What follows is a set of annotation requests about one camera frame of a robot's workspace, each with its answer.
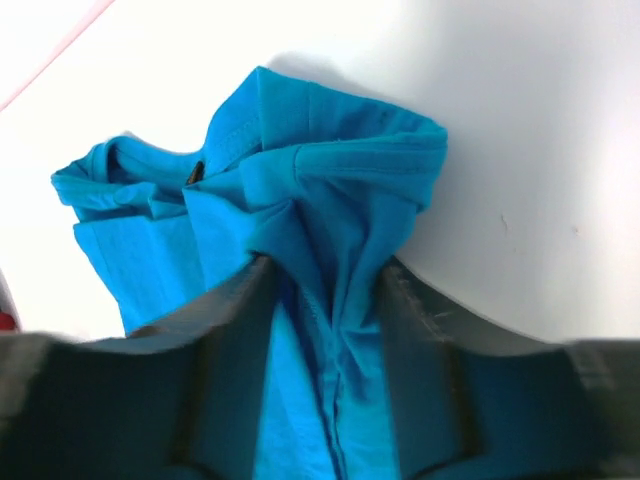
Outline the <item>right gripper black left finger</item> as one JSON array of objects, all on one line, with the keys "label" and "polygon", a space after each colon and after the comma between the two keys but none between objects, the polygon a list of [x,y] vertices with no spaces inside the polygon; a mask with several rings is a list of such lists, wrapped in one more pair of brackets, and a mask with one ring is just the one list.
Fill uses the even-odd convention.
[{"label": "right gripper black left finger", "polygon": [[274,262],[125,338],[1,338],[5,479],[248,479],[254,470]]}]

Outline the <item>blue t-shirt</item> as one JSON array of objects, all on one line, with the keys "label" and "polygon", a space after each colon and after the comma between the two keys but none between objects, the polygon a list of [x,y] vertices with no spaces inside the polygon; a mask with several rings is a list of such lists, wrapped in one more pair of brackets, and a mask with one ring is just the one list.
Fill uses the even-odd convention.
[{"label": "blue t-shirt", "polygon": [[285,271],[256,478],[393,479],[371,290],[429,205],[447,138],[420,114],[259,67],[198,151],[117,136],[51,181],[126,332],[256,254]]}]

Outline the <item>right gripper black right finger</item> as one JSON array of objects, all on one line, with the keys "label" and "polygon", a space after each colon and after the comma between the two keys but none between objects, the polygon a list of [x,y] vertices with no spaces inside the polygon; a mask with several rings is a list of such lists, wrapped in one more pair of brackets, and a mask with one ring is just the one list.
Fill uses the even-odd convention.
[{"label": "right gripper black right finger", "polygon": [[518,334],[398,260],[374,297],[402,478],[638,477],[637,341]]}]

